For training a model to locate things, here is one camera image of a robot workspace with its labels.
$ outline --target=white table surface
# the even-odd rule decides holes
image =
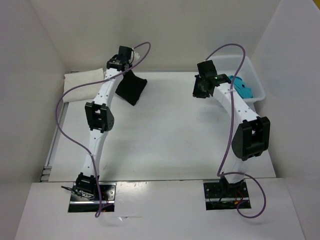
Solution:
[[[236,210],[206,211],[203,181],[118,182],[115,212],[68,213],[72,183],[33,183],[15,240],[304,240],[281,178],[259,179],[267,197],[265,212],[245,219]],[[256,214],[263,197],[247,180]]]
[[[139,72],[148,84],[136,106],[117,95],[111,111],[113,129],[100,162],[101,181],[214,179],[226,149],[231,118],[214,99],[192,96],[195,72]],[[85,103],[68,105],[63,130],[89,144]],[[50,182],[75,181],[86,152],[58,135]],[[258,178],[276,177],[265,151],[248,172]]]

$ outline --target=blue object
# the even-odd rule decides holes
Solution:
[[[233,75],[228,76],[230,80],[234,78]],[[241,98],[243,99],[252,99],[252,91],[250,87],[247,87],[244,81],[242,81],[241,77],[236,76],[233,82],[234,89],[238,92]]]

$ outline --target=white panel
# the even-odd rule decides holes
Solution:
[[[117,95],[100,160],[101,181],[214,179],[226,150],[231,117],[213,97],[195,98],[195,72],[138,72],[148,84],[131,106]],[[85,104],[71,102],[63,130],[88,146]],[[61,136],[50,162],[50,181],[75,181],[86,152]],[[249,174],[275,177],[265,151],[250,165]]]
[[[31,183],[0,184],[1,239],[15,239],[30,187]]]
[[[65,68],[27,0],[0,8],[0,182],[40,179]]]
[[[305,237],[318,240],[320,172],[320,10],[312,0],[282,0],[252,62],[271,120],[270,155],[287,180]]]
[[[251,56],[280,0],[30,1],[70,70],[105,67],[119,45],[144,41],[152,49],[141,69],[195,70],[226,43]]]
[[[260,179],[265,212],[244,219],[236,210],[206,211],[203,182],[119,182],[115,212],[68,213],[70,193],[62,183],[34,183],[21,218],[16,240],[304,240],[286,183]],[[247,181],[252,209],[263,203],[257,185]]]
[[[286,183],[304,236],[318,240],[320,235],[320,177],[290,177]]]

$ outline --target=metal base plate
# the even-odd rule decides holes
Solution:
[[[219,179],[203,181],[203,189],[206,210],[236,209],[240,201],[245,201],[239,206],[240,209],[251,208],[245,181],[236,190],[232,189],[223,193]]]
[[[102,204],[112,204],[105,207],[103,212],[115,211],[115,197],[116,197],[116,183],[115,182],[101,182],[100,189],[102,194]],[[99,209],[99,199],[93,198],[91,195],[77,196],[73,192],[70,195],[68,213],[87,213],[96,212]]]

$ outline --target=white wall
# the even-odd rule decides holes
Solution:
[[[27,0],[1,1],[0,32],[0,232],[10,240],[46,161],[65,67]]]
[[[287,184],[307,240],[319,239],[320,10],[312,0],[281,0],[252,61],[271,121],[269,152]]]
[[[30,1],[69,70],[105,67],[119,44],[143,41],[152,49],[140,70],[195,70],[225,43],[251,56],[280,0]]]

